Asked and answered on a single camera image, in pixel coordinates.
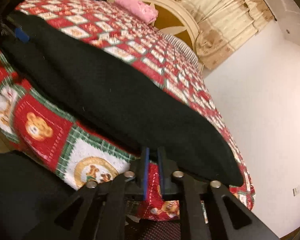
white wall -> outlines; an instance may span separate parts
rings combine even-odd
[[[285,236],[300,226],[300,47],[271,22],[205,83],[250,171],[253,212]]]

striped pillow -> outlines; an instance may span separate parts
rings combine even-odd
[[[198,62],[199,59],[194,51],[181,39],[173,36],[171,34],[163,34],[164,37],[168,42],[170,42],[176,49],[185,56],[187,60],[189,60],[198,70]]]

pink rolled blanket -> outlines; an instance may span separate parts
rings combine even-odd
[[[146,24],[154,22],[158,17],[158,11],[142,1],[114,0],[114,2],[144,21]]]

bedspread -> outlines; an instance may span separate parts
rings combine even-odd
[[[37,15],[63,33],[129,63],[205,117],[231,147],[242,173],[244,184],[230,186],[230,191],[249,209],[253,208],[255,192],[249,173],[200,74],[156,28],[112,4],[93,0],[28,0],[17,9]],[[136,158],[49,102],[18,76],[1,52],[0,128],[15,148],[36,154],[75,189],[89,179],[100,183],[113,179],[128,170]],[[150,164],[148,176],[146,200],[138,206],[131,204],[130,209],[152,220],[177,217],[178,202],[163,202],[160,197],[156,164]]]

beige curtain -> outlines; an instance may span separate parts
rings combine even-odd
[[[214,69],[274,17],[264,0],[175,0],[200,27],[196,53]]]

